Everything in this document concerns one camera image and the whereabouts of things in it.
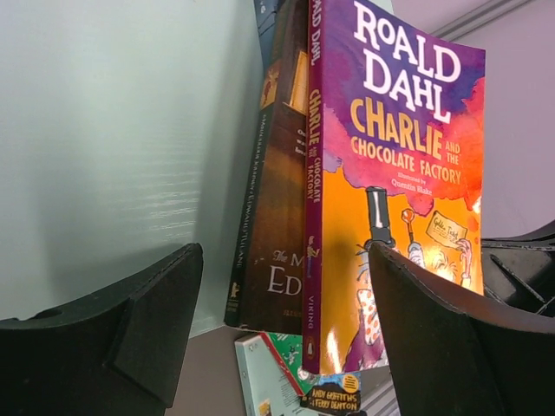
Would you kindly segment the dark brown Edward Tulane book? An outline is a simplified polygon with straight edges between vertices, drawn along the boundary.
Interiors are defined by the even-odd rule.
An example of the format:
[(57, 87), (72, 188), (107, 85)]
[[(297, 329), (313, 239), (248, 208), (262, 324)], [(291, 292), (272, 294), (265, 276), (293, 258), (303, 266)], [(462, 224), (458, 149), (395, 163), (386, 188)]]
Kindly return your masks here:
[(225, 307), (234, 328), (302, 329), (307, 23), (305, 1), (277, 13)]

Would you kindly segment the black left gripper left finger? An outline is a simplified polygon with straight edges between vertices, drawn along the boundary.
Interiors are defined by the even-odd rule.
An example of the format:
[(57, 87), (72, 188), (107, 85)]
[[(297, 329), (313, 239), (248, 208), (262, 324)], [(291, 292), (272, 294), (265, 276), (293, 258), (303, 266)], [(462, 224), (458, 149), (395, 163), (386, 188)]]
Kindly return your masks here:
[(1, 323), (4, 415), (162, 415), (172, 407), (203, 271), (186, 244), (119, 282)]

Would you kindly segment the dark blue paperback book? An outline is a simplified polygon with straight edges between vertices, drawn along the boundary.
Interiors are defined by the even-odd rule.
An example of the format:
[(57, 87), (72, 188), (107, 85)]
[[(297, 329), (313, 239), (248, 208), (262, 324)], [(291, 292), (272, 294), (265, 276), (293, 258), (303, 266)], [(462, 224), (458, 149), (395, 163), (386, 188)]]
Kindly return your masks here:
[(282, 8), (284, 0), (254, 0), (253, 4), (258, 28), (263, 72), (265, 73), (270, 65), (274, 29), (278, 12)]

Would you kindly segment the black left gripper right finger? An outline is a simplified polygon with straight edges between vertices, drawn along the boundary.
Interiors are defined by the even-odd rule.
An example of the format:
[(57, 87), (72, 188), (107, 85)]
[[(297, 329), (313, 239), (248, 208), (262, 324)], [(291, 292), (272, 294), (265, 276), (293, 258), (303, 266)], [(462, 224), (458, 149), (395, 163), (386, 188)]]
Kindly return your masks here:
[(374, 242), (370, 277), (403, 415), (552, 415), (554, 320)]

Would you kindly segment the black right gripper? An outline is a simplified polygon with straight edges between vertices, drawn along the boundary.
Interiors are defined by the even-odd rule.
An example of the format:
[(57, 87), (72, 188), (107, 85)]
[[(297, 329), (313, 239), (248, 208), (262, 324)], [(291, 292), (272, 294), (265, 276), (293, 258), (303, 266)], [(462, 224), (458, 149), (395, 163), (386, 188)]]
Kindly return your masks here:
[(484, 295), (498, 303), (554, 317), (554, 223), (514, 237), (481, 240)]

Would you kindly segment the Roald Dahl Charlie book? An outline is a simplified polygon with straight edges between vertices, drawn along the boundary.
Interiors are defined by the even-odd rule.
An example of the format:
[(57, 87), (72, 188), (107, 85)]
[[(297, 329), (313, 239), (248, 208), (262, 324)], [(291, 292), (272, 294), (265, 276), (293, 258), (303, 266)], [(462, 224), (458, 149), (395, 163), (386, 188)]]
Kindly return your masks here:
[(303, 365), (388, 362), (369, 249), (476, 293), (486, 53), (370, 1), (312, 1), (308, 22)]

